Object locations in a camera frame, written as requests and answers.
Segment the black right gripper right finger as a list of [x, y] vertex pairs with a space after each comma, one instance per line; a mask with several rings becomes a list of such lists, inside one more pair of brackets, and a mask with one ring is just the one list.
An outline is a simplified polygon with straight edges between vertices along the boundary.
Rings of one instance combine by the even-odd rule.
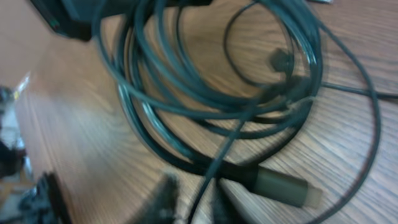
[[211, 210], [214, 224], [247, 224], [228, 197], [219, 180], [215, 182]]

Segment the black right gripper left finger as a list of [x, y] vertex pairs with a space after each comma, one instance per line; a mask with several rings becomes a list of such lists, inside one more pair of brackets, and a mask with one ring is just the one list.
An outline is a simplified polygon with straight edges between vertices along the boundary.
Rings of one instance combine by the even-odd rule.
[[130, 218], [128, 224], [173, 224], [180, 191], [178, 177], [166, 172], [146, 202]]

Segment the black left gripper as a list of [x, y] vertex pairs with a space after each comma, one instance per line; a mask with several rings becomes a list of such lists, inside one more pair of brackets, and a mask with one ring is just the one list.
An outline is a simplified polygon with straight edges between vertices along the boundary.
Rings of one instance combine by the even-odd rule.
[[93, 37], [92, 22], [101, 17], [126, 14], [131, 0], [30, 0], [48, 26], [58, 35], [88, 42]]

